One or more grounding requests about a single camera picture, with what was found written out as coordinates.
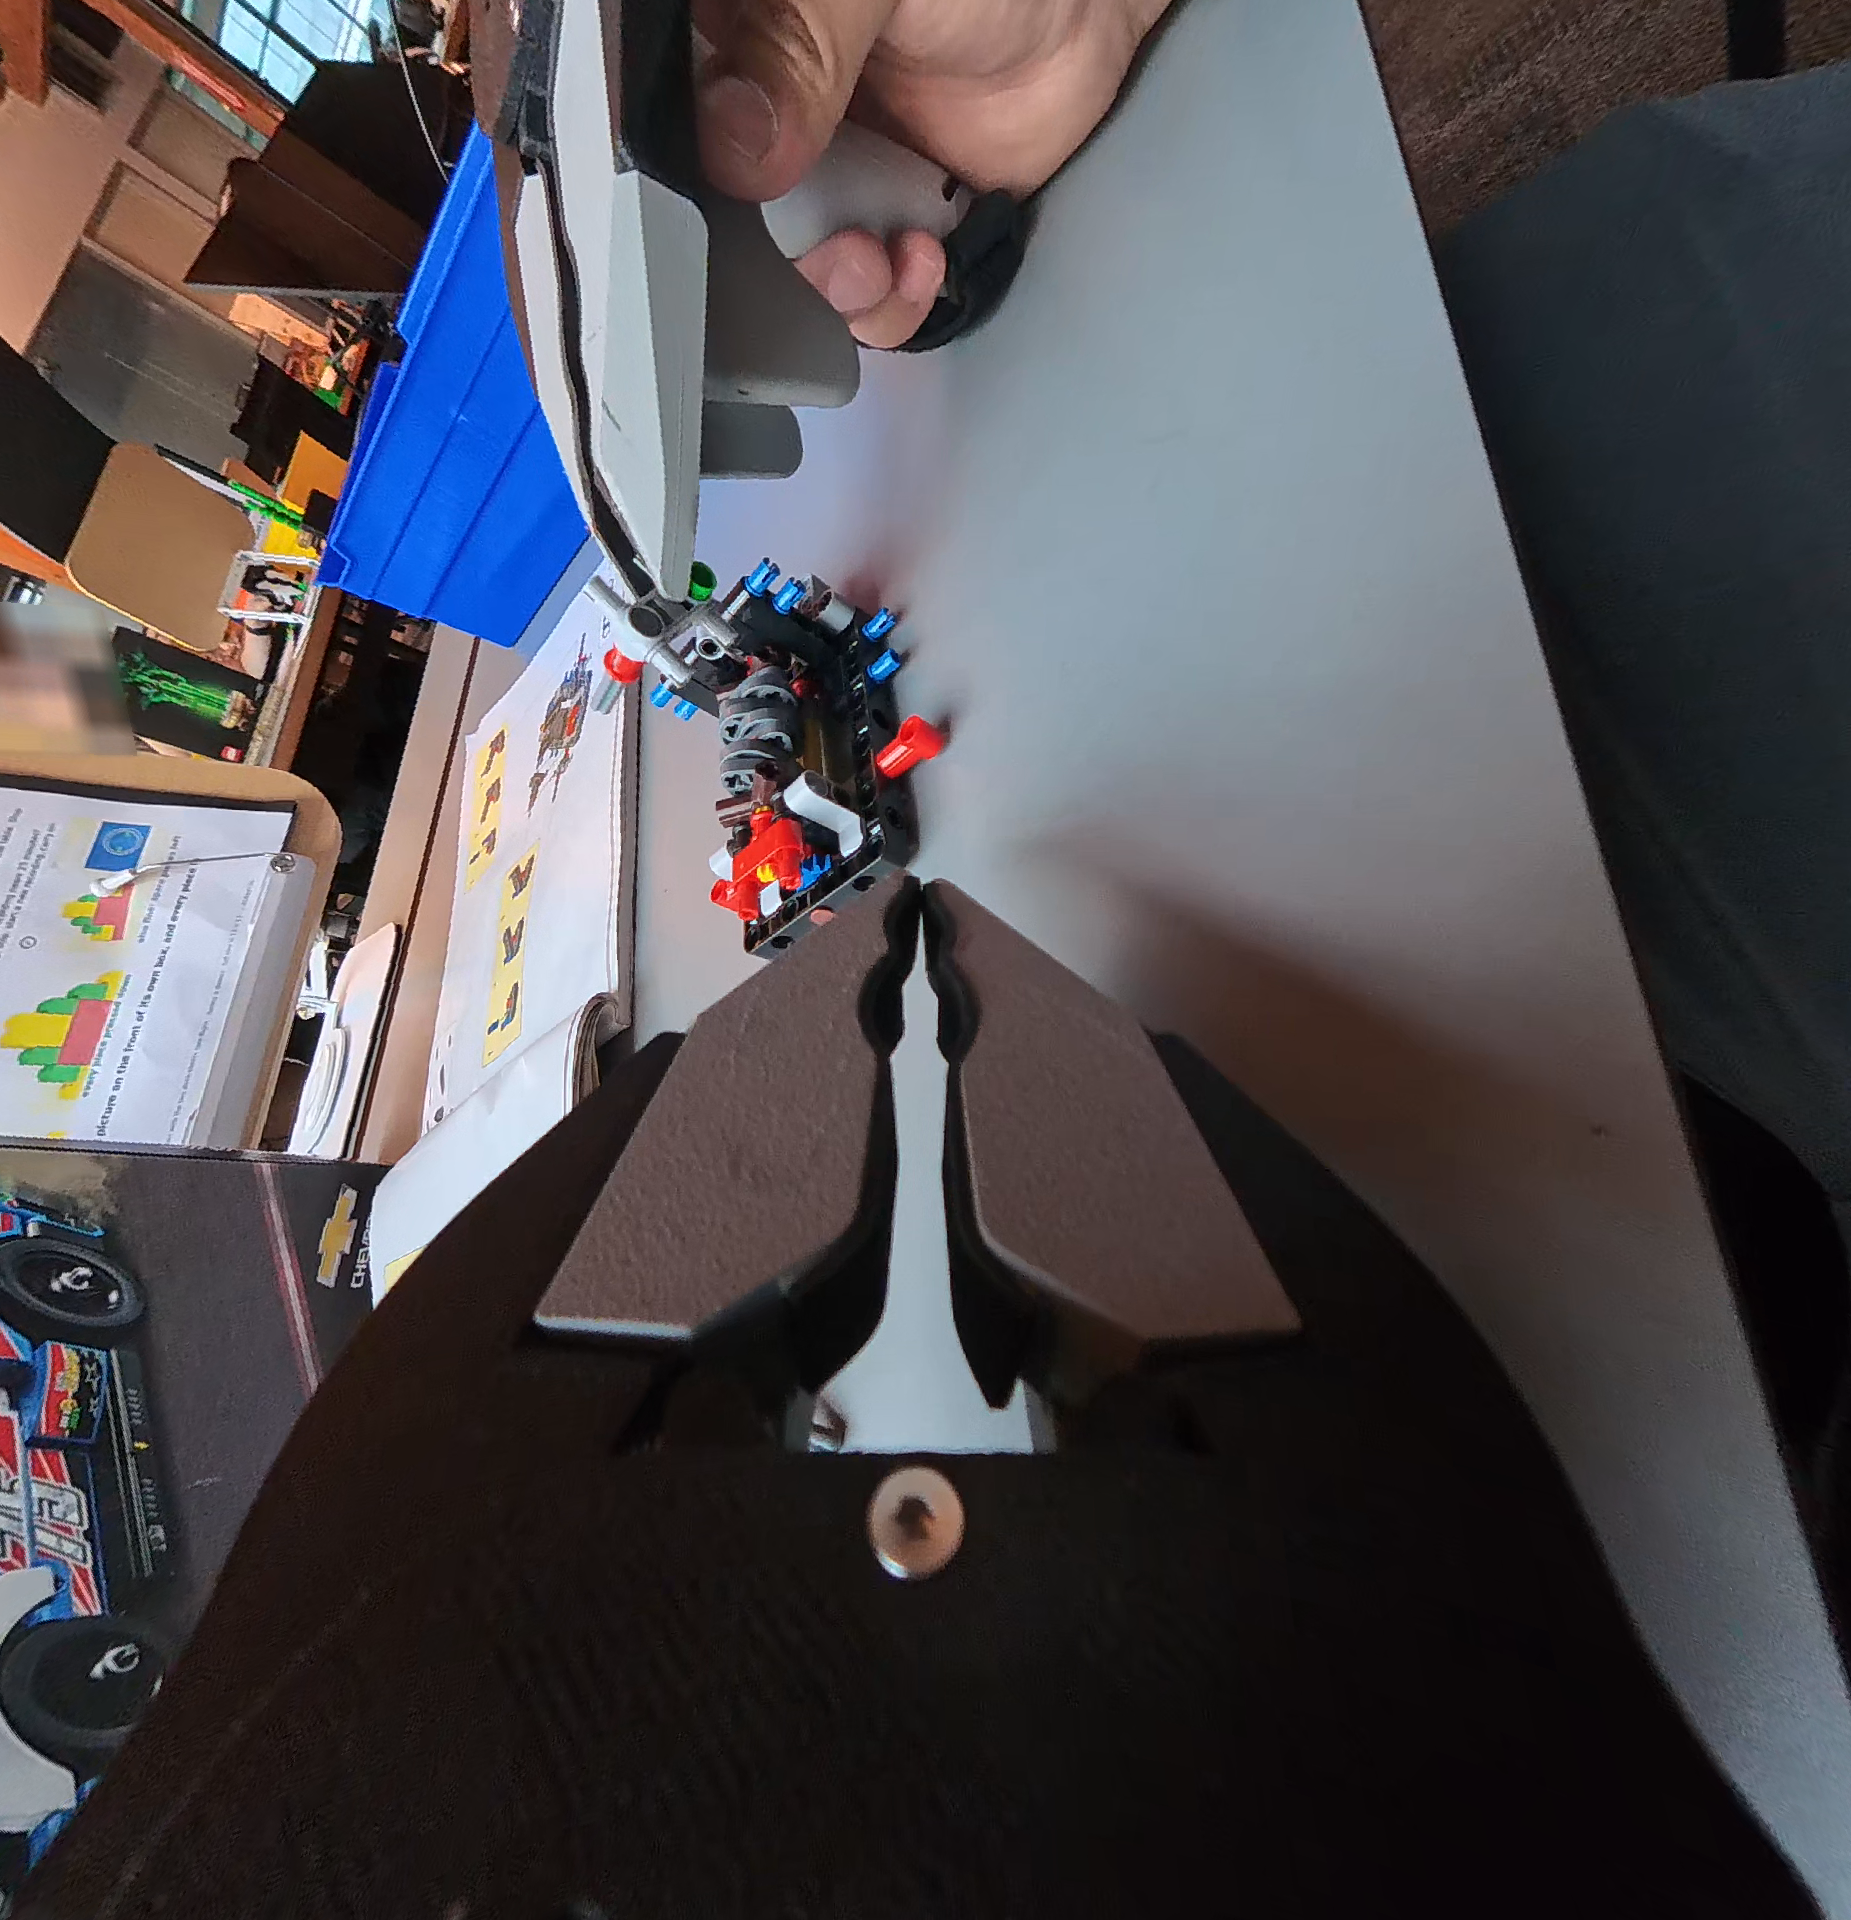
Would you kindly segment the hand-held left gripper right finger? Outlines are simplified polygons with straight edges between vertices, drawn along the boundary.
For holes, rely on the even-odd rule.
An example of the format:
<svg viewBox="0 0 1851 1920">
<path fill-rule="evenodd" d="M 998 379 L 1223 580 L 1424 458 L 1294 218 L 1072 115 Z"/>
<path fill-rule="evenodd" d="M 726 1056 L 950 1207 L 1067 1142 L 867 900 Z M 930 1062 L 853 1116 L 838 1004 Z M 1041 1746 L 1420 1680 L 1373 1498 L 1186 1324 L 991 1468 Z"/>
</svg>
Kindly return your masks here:
<svg viewBox="0 0 1851 1920">
<path fill-rule="evenodd" d="M 954 885 L 924 885 L 920 908 L 948 1281 L 984 1403 L 1081 1412 L 1110 1381 L 1296 1338 L 1296 1304 L 1137 1019 Z"/>
</svg>

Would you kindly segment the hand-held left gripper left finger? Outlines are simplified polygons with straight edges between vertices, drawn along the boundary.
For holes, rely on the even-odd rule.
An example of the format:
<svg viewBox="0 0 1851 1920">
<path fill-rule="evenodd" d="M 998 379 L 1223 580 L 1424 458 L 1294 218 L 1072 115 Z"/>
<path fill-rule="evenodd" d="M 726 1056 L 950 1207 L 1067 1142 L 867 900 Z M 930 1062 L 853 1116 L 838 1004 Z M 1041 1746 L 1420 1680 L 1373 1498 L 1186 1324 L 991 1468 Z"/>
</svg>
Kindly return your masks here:
<svg viewBox="0 0 1851 1920">
<path fill-rule="evenodd" d="M 889 1059 L 920 885 L 888 878 L 679 1038 L 541 1295 L 552 1335 L 811 1398 L 885 1308 Z"/>
</svg>

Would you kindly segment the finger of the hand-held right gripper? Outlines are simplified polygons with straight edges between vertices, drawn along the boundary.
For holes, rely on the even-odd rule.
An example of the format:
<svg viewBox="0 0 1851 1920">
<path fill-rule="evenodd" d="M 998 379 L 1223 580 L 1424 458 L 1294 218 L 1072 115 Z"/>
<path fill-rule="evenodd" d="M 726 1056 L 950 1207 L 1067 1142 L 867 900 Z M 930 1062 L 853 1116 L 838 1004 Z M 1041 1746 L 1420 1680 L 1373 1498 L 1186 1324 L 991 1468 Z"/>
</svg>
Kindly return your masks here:
<svg viewBox="0 0 1851 1920">
<path fill-rule="evenodd" d="M 551 55 L 546 207 L 577 489 L 624 577 L 683 597 L 706 257 L 692 7 L 560 4 Z"/>
<path fill-rule="evenodd" d="M 616 596 L 643 596 L 645 564 L 594 463 L 589 376 L 584 370 L 577 307 L 569 301 L 569 260 L 552 195 L 546 177 L 513 148 L 505 150 L 505 262 L 538 404 L 580 514 L 606 557 L 606 577 Z"/>
</svg>

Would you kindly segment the grey lego connector piece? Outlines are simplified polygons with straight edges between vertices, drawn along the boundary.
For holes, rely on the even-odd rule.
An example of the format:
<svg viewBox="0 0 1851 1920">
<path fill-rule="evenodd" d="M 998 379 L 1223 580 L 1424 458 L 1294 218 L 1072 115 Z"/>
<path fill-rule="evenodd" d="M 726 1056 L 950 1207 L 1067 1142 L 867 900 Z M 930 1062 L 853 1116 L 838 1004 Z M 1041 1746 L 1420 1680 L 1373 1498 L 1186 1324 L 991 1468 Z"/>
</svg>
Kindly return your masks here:
<svg viewBox="0 0 1851 1920">
<path fill-rule="evenodd" d="M 700 600 L 669 600 L 650 592 L 628 600 L 606 573 L 584 585 L 585 600 L 603 619 L 600 680 L 589 709 L 610 713 L 628 691 L 653 677 L 679 711 L 716 713 L 735 686 L 735 633 L 719 609 Z"/>
</svg>

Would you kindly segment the black frame lego assembly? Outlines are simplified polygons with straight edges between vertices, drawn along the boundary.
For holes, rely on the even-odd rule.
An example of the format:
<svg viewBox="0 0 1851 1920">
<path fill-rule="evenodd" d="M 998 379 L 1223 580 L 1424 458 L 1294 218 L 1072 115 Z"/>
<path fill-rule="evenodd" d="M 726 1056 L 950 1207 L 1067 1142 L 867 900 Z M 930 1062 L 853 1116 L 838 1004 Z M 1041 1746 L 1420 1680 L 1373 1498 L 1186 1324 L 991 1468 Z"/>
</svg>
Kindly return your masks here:
<svg viewBox="0 0 1851 1920">
<path fill-rule="evenodd" d="M 708 900 L 775 959 L 917 853 L 912 774 L 950 732 L 902 715 L 898 613 L 759 561 L 718 607 Z"/>
</svg>

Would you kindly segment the open lego instruction booklet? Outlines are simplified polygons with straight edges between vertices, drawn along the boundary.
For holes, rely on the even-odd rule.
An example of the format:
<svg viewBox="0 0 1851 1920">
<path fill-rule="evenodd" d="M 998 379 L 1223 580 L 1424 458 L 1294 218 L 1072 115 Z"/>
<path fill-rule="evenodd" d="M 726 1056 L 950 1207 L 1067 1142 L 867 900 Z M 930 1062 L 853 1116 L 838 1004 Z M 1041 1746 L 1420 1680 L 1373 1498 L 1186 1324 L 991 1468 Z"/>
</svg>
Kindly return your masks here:
<svg viewBox="0 0 1851 1920">
<path fill-rule="evenodd" d="M 463 734 L 423 1131 L 383 1175 L 370 1295 L 582 1104 L 628 1026 L 637 724 L 580 596 Z"/>
</svg>

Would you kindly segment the black lego set box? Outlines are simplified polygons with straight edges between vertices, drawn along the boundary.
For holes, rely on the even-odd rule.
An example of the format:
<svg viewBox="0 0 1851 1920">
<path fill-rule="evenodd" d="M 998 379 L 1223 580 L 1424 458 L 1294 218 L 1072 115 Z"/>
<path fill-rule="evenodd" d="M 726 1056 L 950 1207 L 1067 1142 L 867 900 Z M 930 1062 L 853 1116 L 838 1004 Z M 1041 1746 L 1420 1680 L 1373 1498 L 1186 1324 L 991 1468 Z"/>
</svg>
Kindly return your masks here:
<svg viewBox="0 0 1851 1920">
<path fill-rule="evenodd" d="M 372 1165 L 0 1141 L 0 1916 L 372 1308 Z"/>
</svg>

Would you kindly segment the person's right hand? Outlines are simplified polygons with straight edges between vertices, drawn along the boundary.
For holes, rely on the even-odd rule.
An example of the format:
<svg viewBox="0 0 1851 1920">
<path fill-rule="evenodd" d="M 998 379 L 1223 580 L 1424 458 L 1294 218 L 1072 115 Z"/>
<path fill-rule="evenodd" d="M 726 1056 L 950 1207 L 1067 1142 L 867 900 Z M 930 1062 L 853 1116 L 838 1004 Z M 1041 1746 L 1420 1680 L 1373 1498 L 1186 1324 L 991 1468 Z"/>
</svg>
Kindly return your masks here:
<svg viewBox="0 0 1851 1920">
<path fill-rule="evenodd" d="M 1113 110 L 1168 2 L 697 2 L 706 182 L 766 205 L 844 123 L 1022 201 Z"/>
</svg>

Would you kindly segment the blue plastic bin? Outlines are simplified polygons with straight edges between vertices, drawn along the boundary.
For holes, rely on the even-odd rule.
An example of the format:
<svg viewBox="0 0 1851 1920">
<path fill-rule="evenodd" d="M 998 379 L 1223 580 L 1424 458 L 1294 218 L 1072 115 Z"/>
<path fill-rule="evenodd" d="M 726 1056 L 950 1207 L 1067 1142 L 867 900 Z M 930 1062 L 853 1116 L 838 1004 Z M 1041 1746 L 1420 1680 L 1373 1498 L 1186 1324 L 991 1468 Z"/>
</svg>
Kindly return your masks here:
<svg viewBox="0 0 1851 1920">
<path fill-rule="evenodd" d="M 495 148 L 477 127 L 470 127 L 423 241 L 393 330 L 402 345 L 402 360 L 412 360 L 425 347 L 480 345 L 493 332 L 516 341 L 516 325 L 499 226 Z"/>
<path fill-rule="evenodd" d="M 497 250 L 429 264 L 372 382 L 321 587 L 532 648 L 585 526 L 541 417 Z"/>
</svg>

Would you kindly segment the window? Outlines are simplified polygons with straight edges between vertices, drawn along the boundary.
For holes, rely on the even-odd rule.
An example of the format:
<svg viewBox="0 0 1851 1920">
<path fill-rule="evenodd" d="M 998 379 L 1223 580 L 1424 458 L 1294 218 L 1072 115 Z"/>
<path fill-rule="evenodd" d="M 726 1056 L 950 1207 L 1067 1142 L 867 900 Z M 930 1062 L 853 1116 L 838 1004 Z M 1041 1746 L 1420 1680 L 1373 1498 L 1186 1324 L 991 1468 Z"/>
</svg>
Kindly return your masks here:
<svg viewBox="0 0 1851 1920">
<path fill-rule="evenodd" d="M 185 16 L 285 101 L 324 64 L 374 62 L 391 30 L 391 2 L 185 2 Z"/>
</svg>

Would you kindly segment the dark brown panel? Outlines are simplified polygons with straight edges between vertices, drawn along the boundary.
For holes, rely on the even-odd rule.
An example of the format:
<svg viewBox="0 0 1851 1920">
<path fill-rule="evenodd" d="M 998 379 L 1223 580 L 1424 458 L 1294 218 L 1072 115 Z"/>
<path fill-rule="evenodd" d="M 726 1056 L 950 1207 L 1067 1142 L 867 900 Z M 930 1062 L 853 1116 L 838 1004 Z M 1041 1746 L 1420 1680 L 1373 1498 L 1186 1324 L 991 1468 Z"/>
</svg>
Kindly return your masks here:
<svg viewBox="0 0 1851 1920">
<path fill-rule="evenodd" d="M 264 150 L 226 166 L 185 284 L 398 301 L 470 121 L 466 83 L 433 64 L 317 64 Z"/>
</svg>

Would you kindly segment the white tray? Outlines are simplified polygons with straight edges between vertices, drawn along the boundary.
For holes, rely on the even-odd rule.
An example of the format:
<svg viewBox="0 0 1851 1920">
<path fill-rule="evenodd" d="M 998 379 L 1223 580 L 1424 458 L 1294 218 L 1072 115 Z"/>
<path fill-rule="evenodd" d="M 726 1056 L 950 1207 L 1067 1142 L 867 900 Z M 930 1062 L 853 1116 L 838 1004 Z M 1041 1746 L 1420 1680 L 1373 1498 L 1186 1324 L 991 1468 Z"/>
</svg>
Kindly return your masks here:
<svg viewBox="0 0 1851 1920">
<path fill-rule="evenodd" d="M 402 930 L 383 924 L 350 949 L 337 969 L 331 1004 L 317 1023 L 292 1125 L 292 1156 L 353 1157 L 363 1098 L 379 1059 L 379 1038 Z"/>
</svg>

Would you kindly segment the tan chair back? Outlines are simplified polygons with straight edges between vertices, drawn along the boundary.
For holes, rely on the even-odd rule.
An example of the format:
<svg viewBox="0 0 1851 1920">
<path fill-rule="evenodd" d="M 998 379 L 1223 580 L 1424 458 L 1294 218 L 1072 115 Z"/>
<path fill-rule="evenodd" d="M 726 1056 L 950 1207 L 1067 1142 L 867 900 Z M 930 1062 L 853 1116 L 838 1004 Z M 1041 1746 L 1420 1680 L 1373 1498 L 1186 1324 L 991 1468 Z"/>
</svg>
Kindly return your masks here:
<svg viewBox="0 0 1851 1920">
<path fill-rule="evenodd" d="M 226 577 L 250 518 L 142 443 L 117 443 L 67 548 L 74 592 L 193 654 L 224 643 Z"/>
</svg>

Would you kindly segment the tan board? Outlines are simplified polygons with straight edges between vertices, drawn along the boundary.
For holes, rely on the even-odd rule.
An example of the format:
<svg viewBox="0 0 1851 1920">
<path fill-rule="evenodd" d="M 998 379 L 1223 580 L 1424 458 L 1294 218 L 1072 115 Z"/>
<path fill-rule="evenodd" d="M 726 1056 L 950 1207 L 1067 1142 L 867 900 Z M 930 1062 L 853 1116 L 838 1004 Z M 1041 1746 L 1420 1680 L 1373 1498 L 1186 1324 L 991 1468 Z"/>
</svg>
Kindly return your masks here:
<svg viewBox="0 0 1851 1920">
<path fill-rule="evenodd" d="M 120 1145 L 72 1141 L 97 1148 L 173 1146 L 173 1148 L 250 1148 L 271 1102 L 271 1087 L 283 1059 L 288 1028 L 294 1021 L 304 970 L 321 920 L 328 886 L 335 876 L 338 827 L 333 808 L 306 780 L 248 766 L 218 766 L 162 756 L 20 756 L 0 754 L 0 774 L 45 780 L 53 788 L 90 784 L 129 788 L 183 799 L 218 799 L 247 803 L 288 803 L 294 812 L 283 862 L 288 904 L 260 945 L 260 981 L 248 993 L 240 1017 L 226 1026 L 214 1070 L 214 1102 L 208 1133 L 201 1145 Z"/>
</svg>

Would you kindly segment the black monitor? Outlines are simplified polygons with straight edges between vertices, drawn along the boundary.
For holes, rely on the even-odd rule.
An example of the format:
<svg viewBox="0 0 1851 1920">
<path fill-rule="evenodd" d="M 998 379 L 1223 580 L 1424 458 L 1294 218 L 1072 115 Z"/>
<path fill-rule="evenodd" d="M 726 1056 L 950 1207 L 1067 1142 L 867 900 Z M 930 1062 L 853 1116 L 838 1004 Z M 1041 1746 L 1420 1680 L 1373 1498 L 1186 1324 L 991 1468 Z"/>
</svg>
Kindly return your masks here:
<svg viewBox="0 0 1851 1920">
<path fill-rule="evenodd" d="M 0 336 L 0 528 L 64 562 L 115 440 Z"/>
</svg>

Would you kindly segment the black green printed box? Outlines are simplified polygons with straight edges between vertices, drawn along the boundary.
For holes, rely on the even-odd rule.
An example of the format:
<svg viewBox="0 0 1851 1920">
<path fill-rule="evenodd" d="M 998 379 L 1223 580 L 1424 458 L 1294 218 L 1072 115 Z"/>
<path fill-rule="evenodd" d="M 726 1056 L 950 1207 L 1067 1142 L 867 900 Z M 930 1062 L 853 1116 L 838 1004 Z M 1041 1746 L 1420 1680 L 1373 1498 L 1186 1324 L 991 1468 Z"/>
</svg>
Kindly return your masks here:
<svg viewBox="0 0 1851 1920">
<path fill-rule="evenodd" d="M 125 716 L 159 753 L 245 763 L 264 686 L 190 648 L 115 628 L 111 654 Z"/>
</svg>

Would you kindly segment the printed instruction sheet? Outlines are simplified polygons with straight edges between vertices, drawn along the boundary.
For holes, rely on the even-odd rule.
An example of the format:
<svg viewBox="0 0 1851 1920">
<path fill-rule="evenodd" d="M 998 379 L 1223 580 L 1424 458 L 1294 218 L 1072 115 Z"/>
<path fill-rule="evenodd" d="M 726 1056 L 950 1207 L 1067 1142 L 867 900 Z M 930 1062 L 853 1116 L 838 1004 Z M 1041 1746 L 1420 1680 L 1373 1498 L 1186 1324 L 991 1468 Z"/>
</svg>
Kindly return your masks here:
<svg viewBox="0 0 1851 1920">
<path fill-rule="evenodd" d="M 292 817 L 0 774 L 0 1141 L 206 1141 Z"/>
</svg>

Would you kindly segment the person's dark grey trouser leg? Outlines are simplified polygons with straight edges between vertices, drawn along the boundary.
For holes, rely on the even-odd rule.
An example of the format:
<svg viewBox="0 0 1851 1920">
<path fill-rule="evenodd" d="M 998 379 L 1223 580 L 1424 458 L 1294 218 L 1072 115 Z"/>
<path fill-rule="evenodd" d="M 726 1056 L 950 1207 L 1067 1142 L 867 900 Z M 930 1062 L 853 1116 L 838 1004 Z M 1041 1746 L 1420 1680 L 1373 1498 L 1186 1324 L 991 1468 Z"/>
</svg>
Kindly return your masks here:
<svg viewBox="0 0 1851 1920">
<path fill-rule="evenodd" d="M 1622 108 L 1438 268 L 1667 1056 L 1817 1194 L 1752 1293 L 1851 1513 L 1851 55 Z"/>
</svg>

